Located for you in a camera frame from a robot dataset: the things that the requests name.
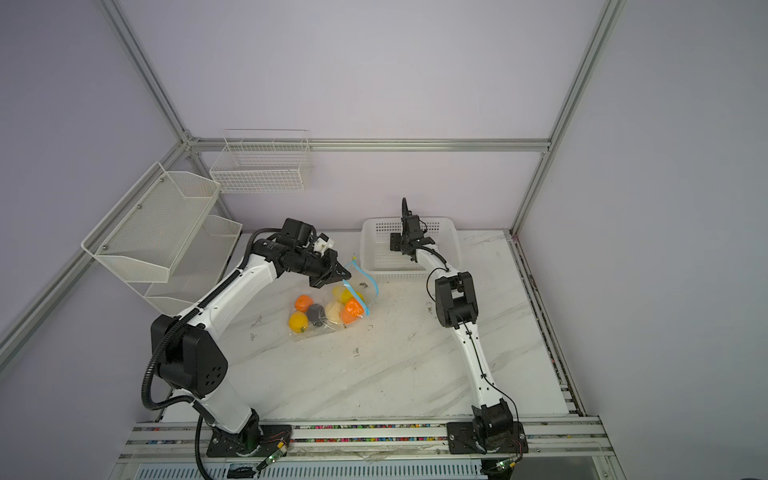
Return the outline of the white plastic perforated basket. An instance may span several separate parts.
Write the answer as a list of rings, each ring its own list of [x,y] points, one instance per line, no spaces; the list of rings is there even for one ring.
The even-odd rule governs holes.
[[[435,267],[463,270],[463,254],[454,222],[446,217],[427,217],[419,222],[427,244],[401,250],[403,221],[400,217],[373,218],[363,223],[359,261],[375,280],[425,277]]]

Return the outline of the clear zip top bag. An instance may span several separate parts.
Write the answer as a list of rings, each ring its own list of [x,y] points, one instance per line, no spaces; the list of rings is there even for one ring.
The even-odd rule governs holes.
[[[371,316],[380,293],[377,281],[357,255],[344,267],[350,279],[323,287],[319,293],[302,294],[293,302],[287,326],[294,341],[335,333]]]

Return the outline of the white garlic bulb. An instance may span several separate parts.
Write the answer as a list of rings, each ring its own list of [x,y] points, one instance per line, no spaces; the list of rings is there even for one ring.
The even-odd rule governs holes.
[[[336,300],[333,300],[325,305],[326,321],[335,326],[342,326],[343,320],[341,313],[344,310],[344,305]]]

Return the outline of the orange tangerine front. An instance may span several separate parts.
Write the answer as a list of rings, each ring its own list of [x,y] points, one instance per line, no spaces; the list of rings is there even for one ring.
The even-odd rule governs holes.
[[[301,295],[294,302],[294,308],[296,311],[306,313],[313,304],[314,300],[310,296]]]

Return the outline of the orange tangerine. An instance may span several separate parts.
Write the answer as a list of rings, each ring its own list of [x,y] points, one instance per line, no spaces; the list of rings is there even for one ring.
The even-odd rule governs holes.
[[[294,308],[296,311],[306,313],[313,304],[314,300],[310,296],[301,295],[294,302]]]
[[[344,325],[352,324],[364,316],[365,309],[355,298],[347,301],[340,313],[340,318]]]

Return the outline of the black avocado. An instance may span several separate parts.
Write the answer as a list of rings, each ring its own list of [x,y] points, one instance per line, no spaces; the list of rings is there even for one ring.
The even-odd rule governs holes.
[[[310,305],[306,310],[306,315],[311,326],[322,327],[325,325],[326,314],[322,305],[317,303]]]

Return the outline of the orange tangerine back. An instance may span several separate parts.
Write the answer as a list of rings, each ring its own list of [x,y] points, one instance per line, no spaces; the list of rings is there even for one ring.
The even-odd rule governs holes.
[[[340,318],[344,325],[352,324],[364,316],[365,309],[355,298],[347,301],[340,313]]]

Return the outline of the round yellow fruit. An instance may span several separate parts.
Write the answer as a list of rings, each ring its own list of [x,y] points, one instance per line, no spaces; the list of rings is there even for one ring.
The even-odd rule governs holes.
[[[306,332],[310,327],[308,316],[302,311],[293,311],[288,321],[289,328],[296,334]]]

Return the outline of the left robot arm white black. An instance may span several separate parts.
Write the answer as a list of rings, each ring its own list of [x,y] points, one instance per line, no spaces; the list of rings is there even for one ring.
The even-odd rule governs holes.
[[[180,314],[153,321],[143,406],[158,411],[187,403],[237,455],[255,452],[264,442],[259,416],[228,381],[229,364],[218,341],[244,307],[284,273],[305,276],[312,288],[351,277],[332,239],[310,224],[288,218],[280,228],[252,233],[240,263],[215,287]]]

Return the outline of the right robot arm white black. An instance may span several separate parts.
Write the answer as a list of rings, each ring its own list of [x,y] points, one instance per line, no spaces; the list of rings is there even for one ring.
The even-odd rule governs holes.
[[[462,352],[472,385],[472,431],[480,453],[525,453],[519,438],[519,412],[490,371],[479,335],[479,305],[472,275],[451,265],[427,235],[420,217],[404,206],[401,231],[390,235],[390,249],[400,252],[428,272],[426,290],[439,324],[450,330]]]

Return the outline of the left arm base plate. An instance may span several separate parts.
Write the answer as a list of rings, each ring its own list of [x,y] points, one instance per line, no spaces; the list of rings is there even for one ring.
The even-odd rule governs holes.
[[[293,428],[288,424],[259,424],[247,427],[239,434],[214,428],[206,456],[209,458],[266,458],[277,451],[280,445],[287,447],[292,433]]]

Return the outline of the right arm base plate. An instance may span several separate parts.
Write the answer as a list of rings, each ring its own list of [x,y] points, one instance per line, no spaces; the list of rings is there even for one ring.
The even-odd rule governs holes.
[[[513,421],[510,426],[480,433],[472,422],[449,422],[446,425],[451,454],[527,454],[527,435],[523,424]]]

